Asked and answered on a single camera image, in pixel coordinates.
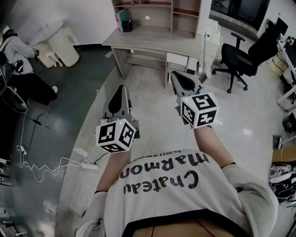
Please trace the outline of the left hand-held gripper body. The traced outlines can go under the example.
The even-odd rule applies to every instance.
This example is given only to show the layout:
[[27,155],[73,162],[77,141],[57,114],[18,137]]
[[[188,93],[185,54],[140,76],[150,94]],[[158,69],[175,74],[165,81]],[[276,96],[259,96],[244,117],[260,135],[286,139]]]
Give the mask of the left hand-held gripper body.
[[129,151],[134,139],[140,138],[139,128],[132,115],[120,118],[105,112],[96,127],[96,146],[108,153]]

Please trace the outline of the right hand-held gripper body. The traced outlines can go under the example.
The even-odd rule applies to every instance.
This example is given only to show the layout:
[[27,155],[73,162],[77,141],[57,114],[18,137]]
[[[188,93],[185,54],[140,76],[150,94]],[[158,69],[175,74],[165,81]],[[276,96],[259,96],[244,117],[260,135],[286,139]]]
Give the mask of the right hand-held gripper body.
[[219,105],[212,92],[201,86],[197,92],[184,97],[177,97],[175,108],[185,125],[196,129],[213,124],[218,115]]

